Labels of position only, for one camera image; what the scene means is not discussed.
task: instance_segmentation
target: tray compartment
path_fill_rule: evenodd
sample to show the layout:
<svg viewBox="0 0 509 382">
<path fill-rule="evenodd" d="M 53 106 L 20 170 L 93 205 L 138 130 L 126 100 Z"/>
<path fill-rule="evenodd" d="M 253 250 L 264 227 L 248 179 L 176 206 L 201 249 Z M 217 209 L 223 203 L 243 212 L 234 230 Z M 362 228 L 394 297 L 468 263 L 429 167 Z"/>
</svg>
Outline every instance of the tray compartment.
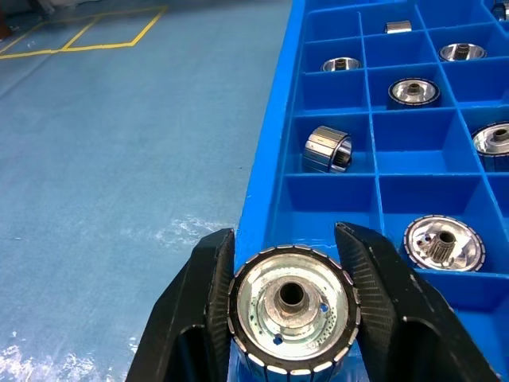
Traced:
<svg viewBox="0 0 509 382">
<path fill-rule="evenodd" d="M 303 75 L 296 106 L 298 111 L 325 109 L 324 112 L 329 114 L 367 111 L 364 71 Z"/>
<path fill-rule="evenodd" d="M 478 0 L 418 0 L 426 28 L 490 22 L 492 15 Z"/>
<path fill-rule="evenodd" d="M 485 274 L 422 275 L 442 293 L 490 365 L 506 380 L 509 377 L 509 279 Z"/>
<path fill-rule="evenodd" d="M 349 133 L 352 137 L 352 164 L 344 174 L 375 172 L 369 115 L 355 114 L 295 118 L 289 133 L 287 173 L 303 172 L 302 152 L 305 143 L 313 130 L 322 125 Z"/>
<path fill-rule="evenodd" d="M 509 58 L 446 62 L 445 74 L 461 107 L 509 103 Z"/>
<path fill-rule="evenodd" d="M 306 73 L 320 72 L 325 61 L 337 57 L 355 58 L 360 61 L 362 66 L 365 66 L 362 44 L 361 38 L 309 42 L 304 46 L 301 62 L 302 71 Z"/>
<path fill-rule="evenodd" d="M 358 36 L 360 21 L 356 9 L 320 10 L 310 13 L 307 17 L 306 41 Z"/>
<path fill-rule="evenodd" d="M 509 240 L 509 175 L 490 176 L 489 181 L 502 213 L 503 225 Z"/>
<path fill-rule="evenodd" d="M 267 247 L 306 244 L 337 257 L 334 240 L 337 221 L 380 230 L 373 176 L 287 175 L 282 179 Z"/>
<path fill-rule="evenodd" d="M 402 111 L 373 115 L 380 173 L 479 171 L 455 111 Z"/>
<path fill-rule="evenodd" d="M 441 97 L 437 107 L 451 107 L 453 105 L 449 88 L 438 65 L 424 64 L 368 69 L 367 78 L 371 97 L 371 109 L 373 111 L 386 110 L 389 100 L 389 87 L 398 80 L 410 77 L 419 77 L 433 81 L 440 88 Z"/>
<path fill-rule="evenodd" d="M 435 56 L 423 32 L 369 36 L 364 39 L 367 67 L 425 64 Z"/>
<path fill-rule="evenodd" d="M 505 35 L 494 23 L 434 29 L 429 31 L 429 36 L 437 54 L 446 45 L 469 43 L 486 49 L 488 59 L 509 56 L 509 44 Z"/>
<path fill-rule="evenodd" d="M 385 231 L 396 248 L 414 219 L 451 216 L 472 227 L 483 240 L 487 254 L 480 271 L 509 274 L 507 238 L 481 176 L 383 176 L 380 193 Z"/>
<path fill-rule="evenodd" d="M 360 10 L 363 35 L 385 34 L 388 22 L 410 21 L 412 30 L 422 29 L 417 9 L 410 2 L 379 4 Z"/>
</svg>

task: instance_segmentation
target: metal bushing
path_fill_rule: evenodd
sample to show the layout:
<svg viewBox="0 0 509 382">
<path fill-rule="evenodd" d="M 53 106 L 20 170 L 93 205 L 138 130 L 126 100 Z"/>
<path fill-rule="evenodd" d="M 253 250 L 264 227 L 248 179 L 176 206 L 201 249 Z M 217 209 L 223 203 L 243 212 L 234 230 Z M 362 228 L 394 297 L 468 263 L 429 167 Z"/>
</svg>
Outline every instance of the metal bushing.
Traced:
<svg viewBox="0 0 509 382">
<path fill-rule="evenodd" d="M 509 171 L 509 122 L 483 127 L 472 139 L 486 170 Z"/>
<path fill-rule="evenodd" d="M 387 33 L 387 34 L 411 32 L 411 31 L 412 31 L 412 24 L 408 20 L 388 22 L 385 25 L 385 33 Z"/>
<path fill-rule="evenodd" d="M 403 247 L 419 267 L 435 270 L 478 271 L 486 257 L 483 241 L 473 229 L 442 215 L 414 220 L 405 230 Z"/>
<path fill-rule="evenodd" d="M 443 61 L 478 60 L 487 56 L 486 50 L 475 44 L 450 44 L 438 52 Z"/>
<path fill-rule="evenodd" d="M 336 70 L 359 69 L 362 65 L 359 60 L 351 57 L 337 57 L 327 60 L 321 65 L 322 72 L 335 72 Z"/>
<path fill-rule="evenodd" d="M 389 87 L 389 109 L 404 107 L 434 107 L 440 99 L 436 84 L 423 78 L 405 78 Z"/>
<path fill-rule="evenodd" d="M 236 273 L 228 298 L 228 327 L 257 381 L 327 382 L 359 332 L 352 279 L 304 246 L 258 253 Z"/>
<path fill-rule="evenodd" d="M 509 2 L 497 2 L 492 7 L 492 14 L 498 21 L 509 20 Z"/>
<path fill-rule="evenodd" d="M 320 173 L 343 173 L 352 163 L 352 139 L 349 134 L 320 126 L 308 138 L 302 165 Z"/>
</svg>

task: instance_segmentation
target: epoxy floor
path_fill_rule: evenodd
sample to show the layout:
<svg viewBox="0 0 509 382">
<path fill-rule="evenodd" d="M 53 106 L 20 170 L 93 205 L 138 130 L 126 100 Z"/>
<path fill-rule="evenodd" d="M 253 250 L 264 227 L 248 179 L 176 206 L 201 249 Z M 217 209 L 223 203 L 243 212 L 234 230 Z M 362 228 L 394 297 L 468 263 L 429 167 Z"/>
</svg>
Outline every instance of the epoxy floor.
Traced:
<svg viewBox="0 0 509 382">
<path fill-rule="evenodd" d="M 51 20 L 158 5 L 133 47 L 0 60 L 0 380 L 123 380 L 194 244 L 237 225 L 289 0 L 103 0 Z M 76 46 L 149 21 L 102 20 Z M 84 25 L 5 53 L 58 49 Z"/>
</svg>

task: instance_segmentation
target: chrome part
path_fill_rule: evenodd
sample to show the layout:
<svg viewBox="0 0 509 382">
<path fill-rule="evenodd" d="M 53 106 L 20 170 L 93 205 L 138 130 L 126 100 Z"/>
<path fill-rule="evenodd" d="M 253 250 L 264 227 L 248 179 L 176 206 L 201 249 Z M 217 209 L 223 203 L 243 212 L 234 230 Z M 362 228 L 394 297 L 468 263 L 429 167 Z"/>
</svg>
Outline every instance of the chrome part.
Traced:
<svg viewBox="0 0 509 382">
<path fill-rule="evenodd" d="M 509 2 L 497 2 L 492 7 L 492 14 L 498 21 L 509 20 Z"/>
<path fill-rule="evenodd" d="M 359 60 L 351 57 L 337 57 L 327 60 L 321 66 L 322 72 L 335 72 L 336 70 L 359 69 L 362 65 Z"/>
<path fill-rule="evenodd" d="M 308 138 L 302 155 L 303 166 L 321 173 L 343 173 L 352 163 L 350 135 L 320 126 Z"/>
<path fill-rule="evenodd" d="M 414 220 L 405 230 L 406 253 L 419 267 L 478 271 L 486 256 L 479 235 L 448 216 L 429 215 Z"/>
<path fill-rule="evenodd" d="M 390 106 L 433 106 L 440 97 L 440 89 L 433 82 L 422 78 L 406 78 L 389 88 Z"/>
<path fill-rule="evenodd" d="M 360 323 L 349 280 L 332 259 L 303 246 L 260 252 L 235 276 L 229 321 L 254 380 L 330 381 Z"/>
<path fill-rule="evenodd" d="M 411 31 L 412 31 L 412 24 L 408 20 L 388 22 L 385 25 L 385 33 L 388 33 L 388 34 L 411 32 Z"/>
<path fill-rule="evenodd" d="M 486 170 L 509 171 L 509 122 L 480 129 L 473 134 L 473 143 Z"/>
<path fill-rule="evenodd" d="M 477 60 L 486 57 L 486 50 L 475 44 L 450 44 L 438 52 L 444 61 Z"/>
</svg>

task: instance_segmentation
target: cylindrical metal part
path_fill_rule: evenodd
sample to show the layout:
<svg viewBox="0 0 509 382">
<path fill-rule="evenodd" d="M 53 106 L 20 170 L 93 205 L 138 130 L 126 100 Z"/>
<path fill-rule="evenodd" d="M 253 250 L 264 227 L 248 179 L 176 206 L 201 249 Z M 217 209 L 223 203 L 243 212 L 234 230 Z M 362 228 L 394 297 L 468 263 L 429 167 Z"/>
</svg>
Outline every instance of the cylindrical metal part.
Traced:
<svg viewBox="0 0 509 382">
<path fill-rule="evenodd" d="M 302 165 L 309 171 L 343 173 L 352 163 L 352 139 L 343 131 L 320 126 L 305 144 Z"/>
<path fill-rule="evenodd" d="M 478 60 L 487 56 L 486 50 L 475 44 L 450 44 L 438 52 L 443 61 Z"/>
<path fill-rule="evenodd" d="M 228 327 L 253 379 L 329 382 L 359 332 L 352 279 L 304 246 L 269 248 L 231 281 Z"/>
<path fill-rule="evenodd" d="M 321 66 L 322 72 L 335 72 L 336 70 L 359 69 L 362 65 L 359 60 L 351 57 L 337 57 L 327 60 Z"/>
<path fill-rule="evenodd" d="M 509 122 L 483 127 L 472 139 L 487 171 L 509 171 Z"/>
<path fill-rule="evenodd" d="M 403 250 L 418 267 L 449 271 L 478 271 L 486 249 L 476 232 L 452 217 L 428 215 L 405 230 Z"/>
<path fill-rule="evenodd" d="M 408 20 L 388 22 L 385 25 L 385 33 L 387 33 L 387 34 L 411 32 L 411 31 L 412 31 L 412 24 Z"/>
<path fill-rule="evenodd" d="M 456 238 L 448 231 L 440 231 L 431 239 L 428 255 L 435 263 L 447 261 L 454 251 Z"/>
<path fill-rule="evenodd" d="M 433 82 L 422 78 L 405 78 L 389 87 L 387 108 L 434 107 L 439 99 L 440 89 Z"/>
<path fill-rule="evenodd" d="M 492 7 L 492 14 L 498 21 L 509 20 L 509 2 L 497 2 Z"/>
</svg>

